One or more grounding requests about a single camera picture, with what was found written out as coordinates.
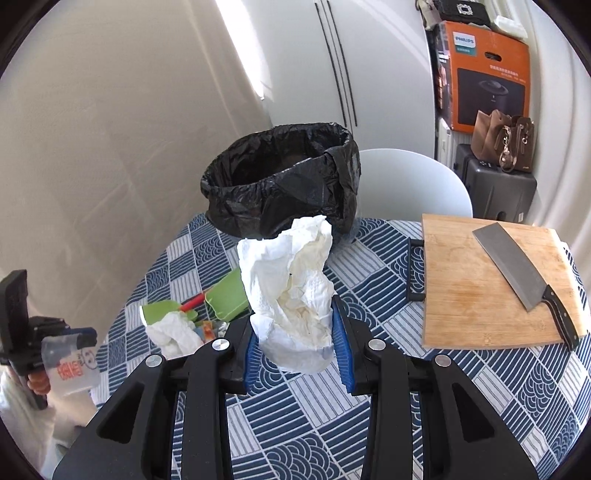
black garbage bag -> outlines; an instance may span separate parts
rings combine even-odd
[[[207,217],[228,235],[275,238],[293,219],[326,215],[336,239],[357,209],[359,148],[331,124],[282,125],[234,142],[208,166]]]

white chair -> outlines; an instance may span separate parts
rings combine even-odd
[[[472,217],[457,175],[432,158],[406,150],[362,150],[359,207],[364,217],[420,222],[423,213]]]

brown handbag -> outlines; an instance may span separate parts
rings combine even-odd
[[[534,124],[524,116],[510,117],[494,110],[479,111],[470,143],[478,160],[498,165],[504,172],[531,171],[534,157]]]

cleaver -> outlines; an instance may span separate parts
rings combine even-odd
[[[570,351],[577,348],[579,336],[569,313],[556,292],[544,281],[540,272],[499,223],[492,223],[472,232],[525,309],[529,312],[543,301],[552,313],[560,337]]]

table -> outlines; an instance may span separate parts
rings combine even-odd
[[[564,459],[589,418],[591,336],[576,352],[563,345],[511,350],[426,350],[421,346],[423,304],[405,299],[407,239],[421,238],[414,222],[362,219],[355,241],[331,253],[325,274],[348,307],[375,337],[405,353],[432,358],[445,353],[472,379],[509,426],[542,480]],[[91,395],[101,406],[150,353],[139,305],[185,301],[238,266],[237,239],[197,215],[156,260],[132,293],[98,351],[101,383]],[[572,256],[587,314],[586,293]],[[424,288],[422,249],[412,254],[413,290]],[[201,318],[213,316],[204,306]],[[173,441],[173,480],[180,480],[184,395],[179,398]],[[286,374],[262,358],[253,391],[227,401],[236,480],[360,478],[368,429],[367,397],[351,397],[336,361],[315,375]],[[418,398],[412,398],[414,476],[422,478]]]

